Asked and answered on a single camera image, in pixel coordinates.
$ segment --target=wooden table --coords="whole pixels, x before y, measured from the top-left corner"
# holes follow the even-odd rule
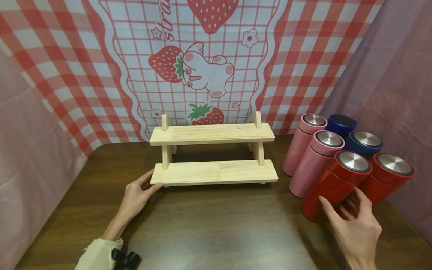
[[[292,136],[265,143],[279,175],[273,184],[169,187],[148,202],[124,233],[146,270],[341,269],[328,224],[301,213],[281,165]],[[252,159],[246,144],[179,146],[173,162]],[[148,143],[98,148],[17,269],[73,269],[83,249],[116,213],[125,185],[162,161]],[[375,209],[383,228],[378,269],[432,269],[432,250],[387,203]]]

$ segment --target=pink curtain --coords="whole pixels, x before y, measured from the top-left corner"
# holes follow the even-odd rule
[[[87,158],[0,51],[0,269],[15,267]]]
[[[321,114],[343,113],[412,163],[389,201],[432,245],[432,2],[387,1]]]

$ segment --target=wooden shelf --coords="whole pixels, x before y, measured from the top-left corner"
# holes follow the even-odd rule
[[[274,134],[269,124],[224,124],[199,126],[171,126],[163,131],[155,127],[150,138],[151,146],[189,145],[211,143],[273,142]]]
[[[170,163],[164,170],[156,164],[151,184],[164,186],[267,183],[278,179],[271,160],[260,166],[257,160]]]

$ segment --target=two-tier wooden rack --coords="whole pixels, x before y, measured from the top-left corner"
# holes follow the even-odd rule
[[[270,159],[264,159],[263,142],[274,141],[268,123],[261,123],[260,112],[252,115],[250,124],[171,126],[169,115],[162,115],[162,126],[156,127],[151,146],[162,146],[162,163],[155,166],[151,183],[164,187],[206,184],[267,183],[278,180]],[[172,163],[177,145],[211,143],[248,143],[253,160]]]

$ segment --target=left hand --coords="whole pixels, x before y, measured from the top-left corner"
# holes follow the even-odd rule
[[[162,183],[157,183],[146,190],[142,190],[142,187],[150,182],[152,174],[153,170],[126,186],[118,215],[128,222],[141,212],[150,197],[162,187]]]

